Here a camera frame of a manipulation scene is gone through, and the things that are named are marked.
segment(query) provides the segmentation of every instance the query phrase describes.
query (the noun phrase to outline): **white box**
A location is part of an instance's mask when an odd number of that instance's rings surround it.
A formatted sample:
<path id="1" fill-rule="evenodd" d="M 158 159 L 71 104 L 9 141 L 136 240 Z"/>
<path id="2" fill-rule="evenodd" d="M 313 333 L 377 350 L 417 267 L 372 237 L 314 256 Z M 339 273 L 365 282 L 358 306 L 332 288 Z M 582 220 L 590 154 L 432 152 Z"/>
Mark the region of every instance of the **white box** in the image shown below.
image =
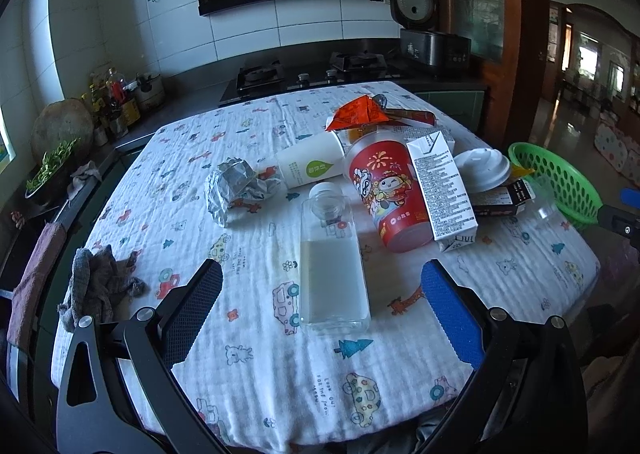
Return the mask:
<path id="1" fill-rule="evenodd" d="M 478 222 L 442 132 L 434 132 L 406 146 L 440 251 L 474 243 Z"/>

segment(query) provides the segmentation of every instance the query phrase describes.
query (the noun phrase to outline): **black bowl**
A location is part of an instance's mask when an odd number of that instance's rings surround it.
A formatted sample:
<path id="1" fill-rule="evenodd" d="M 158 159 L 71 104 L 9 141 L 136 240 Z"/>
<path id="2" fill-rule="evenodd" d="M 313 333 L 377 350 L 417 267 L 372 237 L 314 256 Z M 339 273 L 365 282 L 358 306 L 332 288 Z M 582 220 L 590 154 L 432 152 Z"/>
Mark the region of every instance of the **black bowl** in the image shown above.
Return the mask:
<path id="1" fill-rule="evenodd" d="M 24 198 L 41 207 L 46 207 L 52 201 L 62 198 L 63 195 L 66 197 L 66 186 L 71 182 L 70 176 L 76 171 L 76 168 L 76 158 L 71 153 L 71 156 L 42 185 L 31 194 L 25 191 Z"/>

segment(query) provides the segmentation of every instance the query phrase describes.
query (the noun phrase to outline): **white paper cup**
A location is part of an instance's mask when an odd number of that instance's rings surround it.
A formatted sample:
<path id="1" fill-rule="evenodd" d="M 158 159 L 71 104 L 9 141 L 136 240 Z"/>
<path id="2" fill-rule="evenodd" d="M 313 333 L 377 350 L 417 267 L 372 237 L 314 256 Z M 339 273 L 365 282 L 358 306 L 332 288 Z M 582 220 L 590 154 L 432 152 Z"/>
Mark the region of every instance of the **white paper cup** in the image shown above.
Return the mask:
<path id="1" fill-rule="evenodd" d="M 276 154 L 290 189 L 339 176 L 343 157 L 342 144 L 334 132 L 314 134 Z"/>

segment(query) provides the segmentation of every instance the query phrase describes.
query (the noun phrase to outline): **orange wrapper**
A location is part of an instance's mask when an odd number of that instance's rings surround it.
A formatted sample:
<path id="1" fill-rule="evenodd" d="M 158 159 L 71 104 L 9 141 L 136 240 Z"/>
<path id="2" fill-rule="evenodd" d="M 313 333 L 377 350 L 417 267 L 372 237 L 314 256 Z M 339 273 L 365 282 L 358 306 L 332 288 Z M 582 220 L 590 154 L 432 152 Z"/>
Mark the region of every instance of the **orange wrapper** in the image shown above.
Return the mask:
<path id="1" fill-rule="evenodd" d="M 366 94 L 345 103 L 334 114 L 327 130 L 354 129 L 362 125 L 389 121 L 380 106 Z"/>

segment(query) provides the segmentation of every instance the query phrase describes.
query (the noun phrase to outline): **red plastic cup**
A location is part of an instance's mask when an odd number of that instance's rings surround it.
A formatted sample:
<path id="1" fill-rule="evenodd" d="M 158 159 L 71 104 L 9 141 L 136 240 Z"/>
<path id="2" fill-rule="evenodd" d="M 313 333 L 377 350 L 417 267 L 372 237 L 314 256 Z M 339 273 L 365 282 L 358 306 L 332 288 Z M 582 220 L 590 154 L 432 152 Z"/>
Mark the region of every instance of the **red plastic cup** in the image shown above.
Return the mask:
<path id="1" fill-rule="evenodd" d="M 344 157 L 353 182 L 390 251 L 401 253 L 430 243 L 433 230 L 404 139 L 388 130 L 367 134 Z"/>

